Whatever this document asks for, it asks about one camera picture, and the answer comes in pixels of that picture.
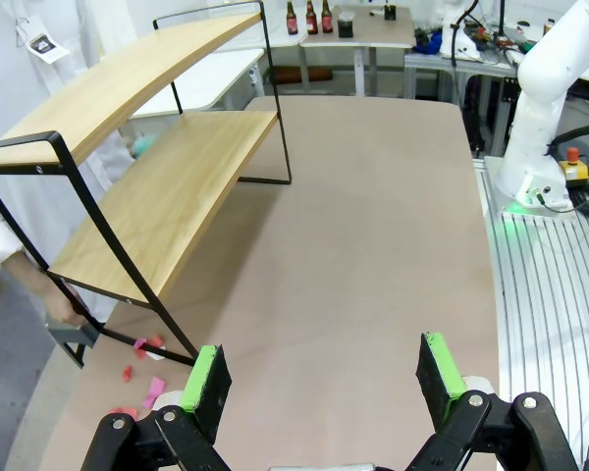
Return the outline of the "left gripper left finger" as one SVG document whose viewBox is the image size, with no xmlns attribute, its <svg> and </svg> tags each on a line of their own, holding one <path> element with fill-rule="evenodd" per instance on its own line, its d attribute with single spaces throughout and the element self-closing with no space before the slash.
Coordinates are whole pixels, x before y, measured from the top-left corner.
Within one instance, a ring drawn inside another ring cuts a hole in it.
<svg viewBox="0 0 589 471">
<path fill-rule="evenodd" d="M 136 421 L 127 413 L 104 416 L 94 433 L 83 470 L 227 470 L 214 448 L 232 384 L 222 346 L 205 345 L 177 405 Z"/>
</svg>

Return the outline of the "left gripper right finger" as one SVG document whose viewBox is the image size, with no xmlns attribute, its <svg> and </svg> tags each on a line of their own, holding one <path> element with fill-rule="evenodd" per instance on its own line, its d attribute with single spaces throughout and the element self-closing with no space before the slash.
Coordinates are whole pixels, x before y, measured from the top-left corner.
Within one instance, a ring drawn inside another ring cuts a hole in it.
<svg viewBox="0 0 589 471">
<path fill-rule="evenodd" d="M 462 470 L 475 453 L 505 470 L 576 470 L 578 465 L 549 399 L 525 392 L 511 402 L 466 385 L 445 338 L 423 333 L 416 378 L 434 433 L 409 470 Z"/>
</svg>

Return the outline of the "person's right hand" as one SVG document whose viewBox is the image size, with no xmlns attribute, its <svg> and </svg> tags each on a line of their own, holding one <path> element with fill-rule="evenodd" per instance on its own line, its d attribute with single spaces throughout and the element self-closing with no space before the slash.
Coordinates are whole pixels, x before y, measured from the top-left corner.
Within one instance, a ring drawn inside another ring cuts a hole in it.
<svg viewBox="0 0 589 471">
<path fill-rule="evenodd" d="M 79 314 L 70 299 L 45 274 L 34 270 L 25 276 L 26 287 L 43 303 L 47 313 L 56 321 L 80 327 L 86 320 Z"/>
</svg>

